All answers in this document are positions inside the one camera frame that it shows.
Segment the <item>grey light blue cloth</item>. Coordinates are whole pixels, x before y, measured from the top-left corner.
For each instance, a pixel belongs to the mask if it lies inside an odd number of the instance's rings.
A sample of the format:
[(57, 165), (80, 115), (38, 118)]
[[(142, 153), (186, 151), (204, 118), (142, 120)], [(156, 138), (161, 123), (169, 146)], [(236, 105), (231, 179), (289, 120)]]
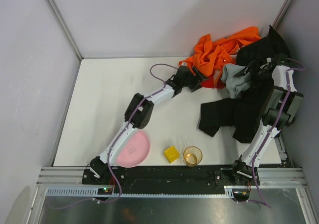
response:
[(235, 77), (235, 75), (243, 69), (243, 66), (231, 63), (226, 64), (223, 67), (220, 79), (225, 84), (231, 99), (237, 98), (241, 92), (244, 92), (251, 87), (251, 78), (249, 73), (244, 76)]

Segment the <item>red cloth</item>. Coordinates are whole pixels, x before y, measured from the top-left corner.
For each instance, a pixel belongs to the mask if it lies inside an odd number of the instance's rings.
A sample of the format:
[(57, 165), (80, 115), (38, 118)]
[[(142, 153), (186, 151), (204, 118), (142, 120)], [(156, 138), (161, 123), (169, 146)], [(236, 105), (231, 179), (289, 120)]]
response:
[(208, 77), (208, 80), (203, 81), (201, 85), (204, 88), (223, 89), (225, 87), (225, 83), (221, 80), (222, 73), (223, 72), (221, 70), (216, 70)]

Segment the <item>black cloth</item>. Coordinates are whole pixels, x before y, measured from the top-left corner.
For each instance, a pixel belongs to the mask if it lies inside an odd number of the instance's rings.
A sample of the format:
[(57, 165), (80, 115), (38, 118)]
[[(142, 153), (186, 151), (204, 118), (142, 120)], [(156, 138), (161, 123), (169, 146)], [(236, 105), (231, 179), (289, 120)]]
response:
[[(246, 67), (251, 61), (261, 61), (278, 52), (290, 55), (283, 38), (270, 26), (266, 37), (241, 48), (232, 57), (235, 65)], [(229, 97), (201, 104), (199, 130), (213, 137), (220, 127), (234, 126), (233, 138), (241, 143), (250, 143), (258, 129), (261, 107), (273, 85), (272, 78), (261, 83), (251, 81), (251, 87), (235, 99)]]

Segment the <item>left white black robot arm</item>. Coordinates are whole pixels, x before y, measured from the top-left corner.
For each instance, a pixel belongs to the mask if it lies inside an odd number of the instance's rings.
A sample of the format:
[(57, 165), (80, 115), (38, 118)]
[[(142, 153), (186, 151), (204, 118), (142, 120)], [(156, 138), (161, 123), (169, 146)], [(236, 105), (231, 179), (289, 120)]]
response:
[(191, 92), (195, 92), (202, 87), (202, 83), (209, 78), (203, 75), (196, 67), (180, 66), (164, 64), (165, 66), (175, 68), (176, 73), (168, 80), (163, 80), (155, 76), (152, 68), (162, 66), (163, 63), (154, 64), (150, 68), (150, 74), (157, 80), (162, 82), (162, 86), (149, 95), (136, 93), (129, 103), (125, 114), (124, 122), (118, 133), (112, 139), (107, 148), (91, 160), (89, 170), (93, 177), (102, 180), (107, 174), (114, 176), (111, 166), (115, 164), (117, 157), (123, 150), (129, 139), (131, 139), (138, 130), (145, 128), (150, 119), (154, 106), (162, 102), (174, 98), (183, 88), (188, 88)]

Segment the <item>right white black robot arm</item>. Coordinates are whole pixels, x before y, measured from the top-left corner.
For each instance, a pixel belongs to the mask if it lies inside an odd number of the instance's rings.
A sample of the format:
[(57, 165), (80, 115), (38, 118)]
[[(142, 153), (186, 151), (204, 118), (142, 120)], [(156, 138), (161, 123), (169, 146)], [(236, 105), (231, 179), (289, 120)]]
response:
[(256, 78), (271, 77), (274, 85), (268, 93), (259, 113), (258, 130), (246, 151), (233, 164), (232, 183), (246, 185), (256, 181), (260, 159), (272, 140), (290, 126), (304, 99), (294, 86), (294, 71), (303, 71), (304, 67), (292, 67), (292, 59), (279, 53), (267, 63), (254, 69)]

